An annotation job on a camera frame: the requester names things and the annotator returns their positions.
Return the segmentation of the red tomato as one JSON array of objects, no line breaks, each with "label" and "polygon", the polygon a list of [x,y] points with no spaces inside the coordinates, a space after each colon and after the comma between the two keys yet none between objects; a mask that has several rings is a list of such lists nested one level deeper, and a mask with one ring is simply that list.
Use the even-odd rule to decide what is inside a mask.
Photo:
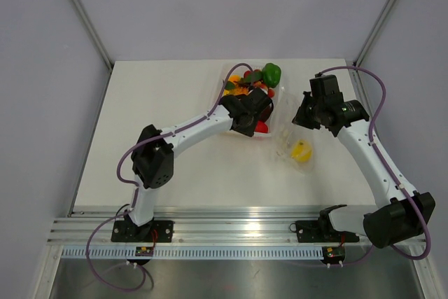
[{"label": "red tomato", "polygon": [[265,122],[259,120],[255,127],[255,133],[268,134],[269,127]]}]

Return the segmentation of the red lychee bunch with leaves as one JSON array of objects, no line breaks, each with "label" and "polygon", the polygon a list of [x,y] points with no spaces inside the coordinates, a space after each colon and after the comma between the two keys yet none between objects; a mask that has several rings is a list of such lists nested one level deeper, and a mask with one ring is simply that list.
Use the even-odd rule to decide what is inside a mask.
[{"label": "red lychee bunch with leaves", "polygon": [[255,71],[245,71],[243,76],[233,74],[229,77],[227,82],[228,81],[238,82],[241,85],[247,86],[249,88],[249,93],[255,88],[260,88],[269,98],[273,98],[276,95],[274,88],[269,88],[263,83],[263,73],[259,69],[256,69]]}]

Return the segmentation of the clear zip top bag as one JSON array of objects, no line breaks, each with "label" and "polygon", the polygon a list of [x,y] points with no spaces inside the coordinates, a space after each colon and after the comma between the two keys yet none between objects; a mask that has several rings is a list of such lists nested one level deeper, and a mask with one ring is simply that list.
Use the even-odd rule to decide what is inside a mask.
[{"label": "clear zip top bag", "polygon": [[[272,155],[275,160],[307,174],[314,168],[314,139],[311,130],[292,124],[300,102],[298,97],[281,89],[271,121]],[[313,154],[309,162],[298,163],[290,157],[292,148],[301,139],[312,145]]]}]

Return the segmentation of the yellow lemon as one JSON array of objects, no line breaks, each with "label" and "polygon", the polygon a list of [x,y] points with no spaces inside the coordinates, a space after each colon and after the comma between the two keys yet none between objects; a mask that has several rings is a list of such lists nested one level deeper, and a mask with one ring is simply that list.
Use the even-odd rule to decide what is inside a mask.
[{"label": "yellow lemon", "polygon": [[313,148],[312,145],[305,140],[299,140],[294,145],[290,152],[290,157],[298,163],[309,162],[312,158]]}]

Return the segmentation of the dark red plum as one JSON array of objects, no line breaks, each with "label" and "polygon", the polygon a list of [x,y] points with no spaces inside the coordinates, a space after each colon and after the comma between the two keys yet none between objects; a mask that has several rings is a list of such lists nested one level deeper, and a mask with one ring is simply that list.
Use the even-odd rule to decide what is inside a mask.
[{"label": "dark red plum", "polygon": [[260,120],[262,122],[266,122],[267,120],[269,120],[270,116],[272,115],[274,109],[274,105],[273,103],[271,103],[262,113],[262,115],[260,116]]}]

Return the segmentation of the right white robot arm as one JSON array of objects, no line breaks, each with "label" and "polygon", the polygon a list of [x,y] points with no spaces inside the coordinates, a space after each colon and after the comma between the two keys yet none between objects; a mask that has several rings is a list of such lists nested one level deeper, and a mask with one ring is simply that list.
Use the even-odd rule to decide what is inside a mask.
[{"label": "right white robot arm", "polygon": [[317,74],[310,86],[293,124],[330,131],[355,160],[375,200],[371,210],[345,204],[321,210],[319,235],[334,240],[341,233],[358,234],[379,249],[419,235],[430,242],[428,222],[435,200],[430,193],[418,192],[396,167],[363,105],[344,99],[334,75]]}]

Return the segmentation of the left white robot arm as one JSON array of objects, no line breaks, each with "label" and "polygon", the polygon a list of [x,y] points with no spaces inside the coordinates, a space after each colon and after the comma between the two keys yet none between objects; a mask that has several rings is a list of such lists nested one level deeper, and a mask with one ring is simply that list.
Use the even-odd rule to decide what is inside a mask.
[{"label": "left white robot arm", "polygon": [[161,130],[154,125],[145,127],[137,143],[123,156],[131,158],[134,179],[125,180],[121,176],[123,159],[117,167],[119,180],[135,185],[125,215],[129,221],[127,234],[137,242],[150,236],[157,192],[173,177],[174,160],[180,154],[209,137],[228,131],[253,137],[258,122],[272,109],[273,102],[267,92],[255,88],[247,95],[223,96],[211,110],[180,125]]}]

